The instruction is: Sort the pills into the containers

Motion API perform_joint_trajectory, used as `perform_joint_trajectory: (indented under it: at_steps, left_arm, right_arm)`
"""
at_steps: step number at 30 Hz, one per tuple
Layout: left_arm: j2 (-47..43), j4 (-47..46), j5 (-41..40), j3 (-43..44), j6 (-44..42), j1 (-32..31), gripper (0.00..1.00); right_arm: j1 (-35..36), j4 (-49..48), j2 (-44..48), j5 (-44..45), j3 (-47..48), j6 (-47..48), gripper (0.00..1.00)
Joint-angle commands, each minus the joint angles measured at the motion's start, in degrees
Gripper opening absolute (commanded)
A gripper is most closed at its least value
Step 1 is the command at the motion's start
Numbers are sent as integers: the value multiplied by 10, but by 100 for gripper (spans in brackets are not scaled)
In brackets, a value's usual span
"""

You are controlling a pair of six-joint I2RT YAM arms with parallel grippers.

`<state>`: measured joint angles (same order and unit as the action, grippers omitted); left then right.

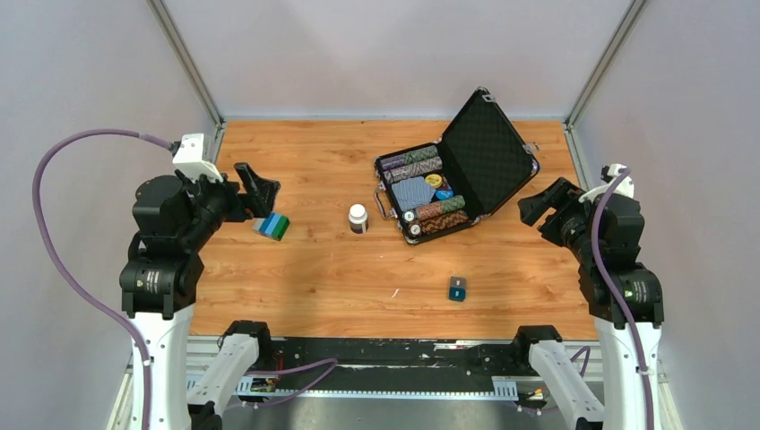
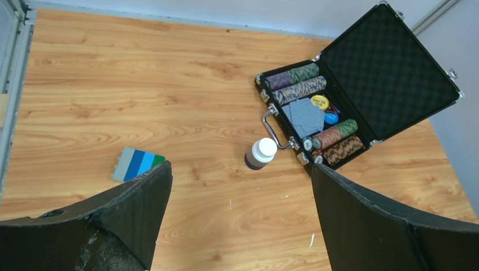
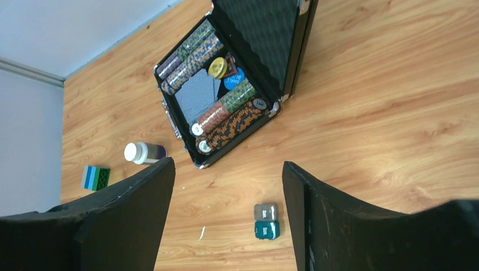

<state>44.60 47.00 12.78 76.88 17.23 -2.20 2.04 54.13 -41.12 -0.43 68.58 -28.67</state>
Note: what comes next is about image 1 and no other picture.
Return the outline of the white pill bottle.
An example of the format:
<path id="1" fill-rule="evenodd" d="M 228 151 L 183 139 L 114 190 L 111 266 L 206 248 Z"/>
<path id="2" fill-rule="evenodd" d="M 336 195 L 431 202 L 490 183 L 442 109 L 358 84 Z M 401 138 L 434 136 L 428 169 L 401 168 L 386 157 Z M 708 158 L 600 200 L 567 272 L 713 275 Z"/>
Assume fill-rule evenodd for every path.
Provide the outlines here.
<path id="1" fill-rule="evenodd" d="M 368 230 L 368 212 L 362 204 L 352 204 L 349 209 L 350 230 L 356 234 L 366 233 Z"/>

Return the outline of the teal pill organizer box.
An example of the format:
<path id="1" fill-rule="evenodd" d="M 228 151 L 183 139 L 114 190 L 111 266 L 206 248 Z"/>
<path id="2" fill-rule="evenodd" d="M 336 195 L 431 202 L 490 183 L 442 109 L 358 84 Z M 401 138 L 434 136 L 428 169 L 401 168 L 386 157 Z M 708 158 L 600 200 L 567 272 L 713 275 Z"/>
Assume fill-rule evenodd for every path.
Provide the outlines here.
<path id="1" fill-rule="evenodd" d="M 463 302 L 467 296 L 467 280 L 462 277 L 449 279 L 448 299 L 454 302 Z"/>

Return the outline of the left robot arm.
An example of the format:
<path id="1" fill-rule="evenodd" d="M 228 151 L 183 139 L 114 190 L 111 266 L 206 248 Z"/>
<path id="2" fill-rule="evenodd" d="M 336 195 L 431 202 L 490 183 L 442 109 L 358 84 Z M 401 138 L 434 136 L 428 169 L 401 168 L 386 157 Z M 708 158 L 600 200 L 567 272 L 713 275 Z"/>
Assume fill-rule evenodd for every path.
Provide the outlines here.
<path id="1" fill-rule="evenodd" d="M 134 378 L 134 410 L 149 414 L 150 429 L 221 429 L 229 398 L 250 368 L 274 359 L 264 322 L 234 321 L 199 386 L 188 389 L 187 343 L 197 284 L 204 270 L 203 247 L 225 222 L 272 214 L 281 185 L 258 176 L 245 162 L 226 175 L 191 179 L 180 170 L 145 181 L 135 192 L 132 213 L 138 231 L 119 275 L 122 309 L 139 334 L 134 351 L 147 375 Z"/>

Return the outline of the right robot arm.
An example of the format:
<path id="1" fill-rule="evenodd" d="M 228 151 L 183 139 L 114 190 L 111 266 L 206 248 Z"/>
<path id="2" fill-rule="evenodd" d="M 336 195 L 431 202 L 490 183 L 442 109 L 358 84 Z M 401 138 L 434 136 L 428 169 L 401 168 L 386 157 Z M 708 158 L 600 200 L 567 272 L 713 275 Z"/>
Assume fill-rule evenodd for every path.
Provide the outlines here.
<path id="1" fill-rule="evenodd" d="M 512 361 L 547 385 L 569 429 L 658 429 L 657 357 L 664 322 L 661 283 L 637 258 L 644 219 L 628 169 L 590 191 L 559 178 L 518 202 L 522 223 L 545 221 L 546 241 L 579 263 L 579 286 L 599 338 L 604 399 L 598 400 L 551 325 L 522 326 Z"/>

